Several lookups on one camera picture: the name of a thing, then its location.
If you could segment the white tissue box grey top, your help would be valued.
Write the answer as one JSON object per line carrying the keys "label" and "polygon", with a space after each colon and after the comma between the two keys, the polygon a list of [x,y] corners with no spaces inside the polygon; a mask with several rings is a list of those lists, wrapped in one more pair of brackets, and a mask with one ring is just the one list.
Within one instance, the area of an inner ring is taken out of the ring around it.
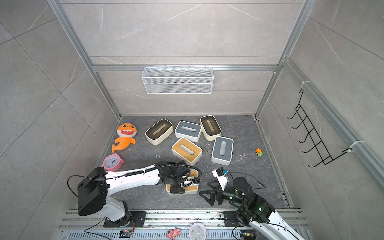
{"label": "white tissue box grey top", "polygon": [[226,137],[216,137],[211,161],[215,164],[228,166],[232,161],[234,140]]}

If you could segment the white tissue box wooden lid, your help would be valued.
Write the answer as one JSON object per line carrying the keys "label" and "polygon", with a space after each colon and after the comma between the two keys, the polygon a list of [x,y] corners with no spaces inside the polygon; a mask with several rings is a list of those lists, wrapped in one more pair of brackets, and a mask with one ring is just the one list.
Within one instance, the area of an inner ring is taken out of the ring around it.
{"label": "white tissue box wooden lid", "polygon": [[172,146],[173,154],[189,166],[194,166],[201,158],[203,150],[186,138],[179,139]]}

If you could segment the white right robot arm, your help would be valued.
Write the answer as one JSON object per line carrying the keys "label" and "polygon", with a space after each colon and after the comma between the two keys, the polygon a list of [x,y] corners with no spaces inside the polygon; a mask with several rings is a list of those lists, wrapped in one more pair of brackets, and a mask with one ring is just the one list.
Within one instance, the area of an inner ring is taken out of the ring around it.
{"label": "white right robot arm", "polygon": [[254,192],[244,177],[233,179],[231,186],[222,188],[220,181],[209,182],[210,190],[200,191],[199,195],[211,206],[223,201],[239,204],[235,218],[241,226],[249,226],[269,240],[302,240],[297,233],[264,198]]}

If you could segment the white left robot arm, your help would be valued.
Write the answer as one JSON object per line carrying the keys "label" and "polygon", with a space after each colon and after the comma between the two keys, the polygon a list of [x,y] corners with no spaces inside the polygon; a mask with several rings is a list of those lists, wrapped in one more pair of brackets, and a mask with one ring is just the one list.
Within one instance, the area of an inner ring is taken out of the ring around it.
{"label": "white left robot arm", "polygon": [[108,172],[103,167],[92,170],[78,184],[78,214],[98,214],[111,222],[113,227],[129,224],[131,214],[124,201],[112,197],[121,191],[141,186],[165,184],[175,186],[177,194],[184,193],[184,182],[191,174],[185,162],[160,162],[142,169],[123,172]]}

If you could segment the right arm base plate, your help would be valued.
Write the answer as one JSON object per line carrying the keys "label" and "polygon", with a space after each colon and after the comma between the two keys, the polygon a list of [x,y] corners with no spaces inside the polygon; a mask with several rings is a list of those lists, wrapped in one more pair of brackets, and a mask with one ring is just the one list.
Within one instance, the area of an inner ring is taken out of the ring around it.
{"label": "right arm base plate", "polygon": [[223,215],[225,227],[248,226],[246,217],[239,211],[224,211]]}

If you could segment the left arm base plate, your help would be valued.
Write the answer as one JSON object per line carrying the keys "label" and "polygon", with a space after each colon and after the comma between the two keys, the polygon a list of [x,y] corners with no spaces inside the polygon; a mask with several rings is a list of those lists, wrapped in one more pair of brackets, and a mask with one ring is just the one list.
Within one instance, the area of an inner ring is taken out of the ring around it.
{"label": "left arm base plate", "polygon": [[112,222],[106,219],[104,222],[104,228],[142,228],[146,219],[147,212],[145,211],[133,211],[130,212],[130,216],[123,217],[122,219]]}

